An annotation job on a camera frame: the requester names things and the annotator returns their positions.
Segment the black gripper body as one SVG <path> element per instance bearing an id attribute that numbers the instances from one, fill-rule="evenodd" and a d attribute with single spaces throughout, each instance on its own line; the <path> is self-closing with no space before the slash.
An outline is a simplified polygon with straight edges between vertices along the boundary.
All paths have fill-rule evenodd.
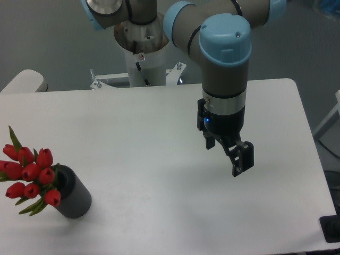
<path id="1" fill-rule="evenodd" d="M 198 100 L 197 128 L 209 131 L 218 136 L 240 140 L 240 132 L 244 124 L 245 107 L 231 115 L 218 115 L 208 111 L 204 99 Z"/>

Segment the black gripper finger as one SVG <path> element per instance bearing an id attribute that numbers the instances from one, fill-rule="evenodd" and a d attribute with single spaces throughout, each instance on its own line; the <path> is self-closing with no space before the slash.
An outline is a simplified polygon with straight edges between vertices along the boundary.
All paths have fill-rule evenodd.
<path id="1" fill-rule="evenodd" d="M 203 131 L 202 134 L 206 141 L 206 149 L 213 148 L 216 143 L 214 135 L 210 131 Z"/>
<path id="2" fill-rule="evenodd" d="M 254 166 L 254 145 L 251 142 L 242 141 L 239 135 L 220 136 L 217 141 L 231 160 L 234 177 Z"/>

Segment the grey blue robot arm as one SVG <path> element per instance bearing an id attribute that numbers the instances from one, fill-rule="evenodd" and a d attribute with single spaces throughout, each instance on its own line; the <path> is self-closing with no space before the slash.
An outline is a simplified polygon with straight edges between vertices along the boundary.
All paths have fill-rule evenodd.
<path id="1" fill-rule="evenodd" d="M 197 127 L 210 149 L 220 143 L 238 176 L 254 165 L 254 147 L 242 141 L 252 51 L 251 30 L 278 19 L 285 1 L 209 1 L 197 6 L 173 4 L 164 15 L 156 1 L 82 1 L 97 29 L 114 28 L 125 51 L 130 86 L 165 84 L 165 62 L 160 58 L 173 44 L 200 66 L 202 98 Z"/>

